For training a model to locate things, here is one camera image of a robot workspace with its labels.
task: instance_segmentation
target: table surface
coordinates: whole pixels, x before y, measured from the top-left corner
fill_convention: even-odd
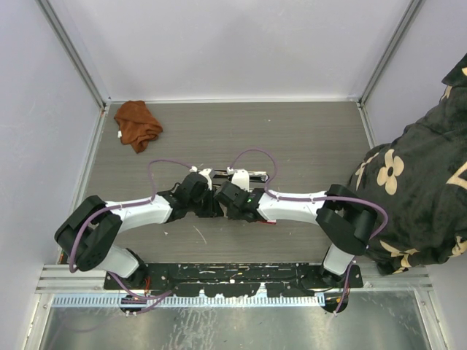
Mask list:
[[[333,183],[345,184],[368,151],[355,103],[193,103],[148,104],[164,131],[136,154],[117,137],[111,105],[88,182],[87,194],[105,201],[127,201],[150,195],[147,163],[172,158],[204,168],[226,168],[243,150],[267,149],[279,164],[273,190],[314,193]],[[271,161],[252,152],[239,166],[268,171]],[[153,166],[159,190],[183,180],[186,169]],[[138,227],[120,234],[116,244],[147,262],[320,262],[330,241],[316,226],[300,222],[277,225],[226,218],[199,219],[192,214],[165,225]]]

